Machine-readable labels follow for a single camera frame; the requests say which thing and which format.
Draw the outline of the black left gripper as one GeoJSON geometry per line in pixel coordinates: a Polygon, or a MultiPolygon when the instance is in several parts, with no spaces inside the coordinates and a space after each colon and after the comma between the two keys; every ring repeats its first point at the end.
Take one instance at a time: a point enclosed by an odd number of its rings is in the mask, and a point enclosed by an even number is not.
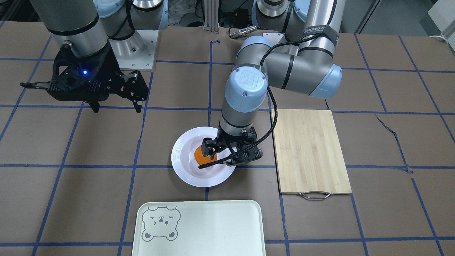
{"type": "Polygon", "coordinates": [[[254,127],[243,129],[239,136],[233,136],[219,128],[218,135],[214,139],[203,139],[201,149],[204,156],[213,155],[229,149],[231,154],[214,162],[202,164],[202,167],[210,167],[215,164],[236,166],[244,162],[252,162],[263,156],[263,151],[257,146],[264,137],[257,141],[257,133],[254,127]]]}

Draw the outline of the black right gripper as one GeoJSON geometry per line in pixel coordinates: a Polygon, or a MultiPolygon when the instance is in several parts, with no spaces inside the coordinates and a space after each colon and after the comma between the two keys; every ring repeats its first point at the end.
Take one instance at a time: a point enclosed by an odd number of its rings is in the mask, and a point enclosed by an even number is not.
{"type": "Polygon", "coordinates": [[[116,94],[134,103],[141,113],[148,96],[147,84],[139,71],[123,74],[110,45],[87,57],[76,57],[69,45],[62,45],[53,63],[49,82],[21,83],[26,89],[44,89],[59,101],[84,101],[94,113],[99,102],[116,94]]]}

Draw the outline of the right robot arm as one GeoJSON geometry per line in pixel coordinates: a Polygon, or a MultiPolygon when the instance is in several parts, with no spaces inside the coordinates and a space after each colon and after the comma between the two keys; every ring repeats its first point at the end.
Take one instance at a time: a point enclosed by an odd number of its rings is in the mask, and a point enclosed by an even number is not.
{"type": "Polygon", "coordinates": [[[140,71],[124,74],[119,59],[145,52],[139,30],[168,25],[166,0],[32,0],[60,44],[48,82],[21,83],[59,101],[82,101],[98,112],[110,94],[130,100],[137,113],[149,89],[140,71]]]}

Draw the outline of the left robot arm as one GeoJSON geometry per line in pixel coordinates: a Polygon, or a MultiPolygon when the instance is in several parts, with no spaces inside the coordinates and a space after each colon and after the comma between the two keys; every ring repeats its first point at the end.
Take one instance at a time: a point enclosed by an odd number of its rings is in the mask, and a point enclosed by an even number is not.
{"type": "Polygon", "coordinates": [[[274,111],[277,105],[271,87],[311,97],[331,98],[340,86],[341,68],[333,63],[339,29],[346,5],[344,0],[256,0],[252,22],[259,28],[283,34],[275,45],[263,36],[245,39],[237,53],[235,66],[226,82],[221,119],[216,138],[203,139],[203,156],[229,149],[225,158],[201,164],[235,166],[262,157],[257,147],[273,131],[257,138],[252,126],[266,96],[274,111]]]}

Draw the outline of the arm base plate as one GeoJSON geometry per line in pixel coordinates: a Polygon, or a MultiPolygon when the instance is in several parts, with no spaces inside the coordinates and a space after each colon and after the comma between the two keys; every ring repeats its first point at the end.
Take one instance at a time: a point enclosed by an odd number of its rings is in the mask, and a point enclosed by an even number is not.
{"type": "Polygon", "coordinates": [[[271,42],[272,46],[278,44],[278,43],[283,43],[287,42],[285,39],[285,34],[284,33],[271,33],[271,32],[264,32],[262,36],[267,39],[269,42],[271,42]]]}
{"type": "Polygon", "coordinates": [[[119,67],[124,71],[153,71],[159,30],[137,30],[123,41],[110,39],[119,67]]]}

